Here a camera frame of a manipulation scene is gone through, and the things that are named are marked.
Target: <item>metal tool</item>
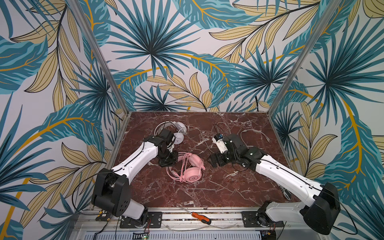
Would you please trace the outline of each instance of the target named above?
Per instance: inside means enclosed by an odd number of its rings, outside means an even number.
[[[177,206],[177,207],[182,209],[182,210],[184,210],[184,211],[186,211],[186,212],[189,212],[190,214],[192,214],[192,217],[195,217],[195,218],[199,219],[200,222],[202,222],[202,223],[205,223],[205,224],[208,224],[208,225],[211,225],[211,223],[212,223],[212,221],[209,218],[207,218],[206,216],[204,216],[204,215],[200,215],[200,214],[197,214],[195,212],[190,212],[187,209],[184,209],[184,208],[179,207],[179,206]]]

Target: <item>tropical patterned wall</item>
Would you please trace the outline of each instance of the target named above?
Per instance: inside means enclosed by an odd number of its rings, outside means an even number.
[[[351,213],[358,235],[335,240],[384,239],[383,17],[383,1],[342,1],[272,116],[292,168],[334,184]],[[335,226],[355,232],[343,209]]]
[[[124,116],[64,0],[0,10],[0,239],[63,240]]]
[[[106,0],[90,20],[130,111],[266,111],[328,2]]]

